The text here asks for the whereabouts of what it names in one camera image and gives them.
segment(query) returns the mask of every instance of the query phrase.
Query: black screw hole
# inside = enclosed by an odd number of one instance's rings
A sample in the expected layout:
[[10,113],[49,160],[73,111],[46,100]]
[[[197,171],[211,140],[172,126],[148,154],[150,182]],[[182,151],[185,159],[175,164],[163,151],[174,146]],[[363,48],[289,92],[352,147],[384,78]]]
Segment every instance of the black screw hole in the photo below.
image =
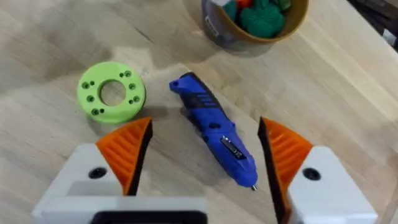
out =
[[90,170],[90,172],[88,173],[88,177],[90,179],[99,179],[105,176],[106,173],[107,170],[104,167],[97,167]]
[[88,89],[90,87],[90,84],[88,84],[87,82],[83,82],[83,84],[81,84],[81,87],[83,89]]
[[305,168],[303,174],[309,180],[317,181],[321,179],[321,174],[314,168]]
[[130,83],[129,89],[130,89],[130,90],[135,90],[135,89],[136,89],[136,84]]
[[93,110],[91,111],[91,114],[92,114],[92,115],[99,115],[99,113],[100,113],[100,111],[98,111],[97,109],[93,109]]
[[126,77],[130,77],[130,76],[131,76],[131,72],[130,72],[130,71],[125,71],[125,72],[124,72],[124,75],[125,75]]
[[87,102],[91,103],[95,100],[94,96],[87,96]]

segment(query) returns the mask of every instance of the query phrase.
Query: wooden table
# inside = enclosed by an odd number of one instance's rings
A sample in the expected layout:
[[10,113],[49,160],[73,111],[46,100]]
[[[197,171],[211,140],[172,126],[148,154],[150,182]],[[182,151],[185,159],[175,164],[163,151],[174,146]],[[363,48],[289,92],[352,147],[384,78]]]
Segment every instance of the wooden table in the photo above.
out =
[[[29,213],[74,148],[116,125],[90,121],[76,84],[118,61],[147,87],[154,119],[139,195],[200,196],[210,223],[275,223],[256,136],[260,116],[331,147],[390,223],[398,188],[398,56],[344,0],[312,0],[292,37],[262,55],[230,54],[201,30],[199,0],[0,1],[0,222]],[[257,159],[259,190],[214,160],[168,82],[193,70]]]

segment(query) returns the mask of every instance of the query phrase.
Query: rotary tool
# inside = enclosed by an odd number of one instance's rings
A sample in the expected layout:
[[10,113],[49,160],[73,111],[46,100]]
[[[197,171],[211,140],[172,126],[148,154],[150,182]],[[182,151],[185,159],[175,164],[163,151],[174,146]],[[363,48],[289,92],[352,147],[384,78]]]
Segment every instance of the rotary tool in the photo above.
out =
[[188,119],[201,132],[202,139],[226,173],[238,185],[256,190],[254,159],[209,88],[189,72],[170,82],[170,89],[180,95],[190,114]]

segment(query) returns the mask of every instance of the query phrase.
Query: green ring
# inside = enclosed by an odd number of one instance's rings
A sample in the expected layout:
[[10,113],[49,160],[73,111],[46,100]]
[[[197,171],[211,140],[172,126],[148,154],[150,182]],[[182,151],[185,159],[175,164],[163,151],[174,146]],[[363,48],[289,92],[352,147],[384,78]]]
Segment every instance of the green ring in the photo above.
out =
[[[108,106],[101,100],[103,85],[111,81],[122,83],[126,89],[126,98],[117,106]],[[89,96],[94,96],[94,100],[88,100]],[[89,117],[102,123],[130,120],[142,109],[145,99],[145,85],[141,77],[127,65],[118,62],[102,62],[90,67],[77,85],[80,106]]]

